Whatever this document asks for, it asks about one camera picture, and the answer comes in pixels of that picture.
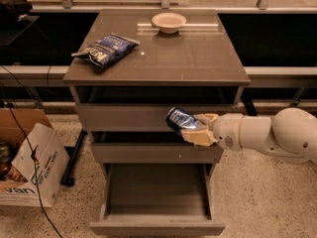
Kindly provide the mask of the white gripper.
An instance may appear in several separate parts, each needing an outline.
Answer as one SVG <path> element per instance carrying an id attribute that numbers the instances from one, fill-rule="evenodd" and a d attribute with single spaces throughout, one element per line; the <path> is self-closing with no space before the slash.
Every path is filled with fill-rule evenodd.
<path id="1" fill-rule="evenodd" d="M 211 146 L 217 143 L 224 150 L 242 149 L 240 144 L 242 114 L 228 113 L 219 117 L 218 114 L 204 113 L 196 114 L 195 118 L 208 127 L 214 125 L 213 132 L 207 127 L 203 129 L 183 129 L 181 136 L 186 142 L 195 146 Z"/>

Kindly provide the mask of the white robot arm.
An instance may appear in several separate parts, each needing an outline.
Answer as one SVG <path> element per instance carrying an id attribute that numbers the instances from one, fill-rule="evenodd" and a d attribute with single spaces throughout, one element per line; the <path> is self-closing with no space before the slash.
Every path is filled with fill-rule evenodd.
<path id="1" fill-rule="evenodd" d="M 224 150 L 255 150 L 289 162 L 317 162 L 317 119 L 302 109 L 286 108 L 273 117 L 228 113 L 195 118 L 199 128 L 180 132 L 194 145 L 217 144 Z"/>

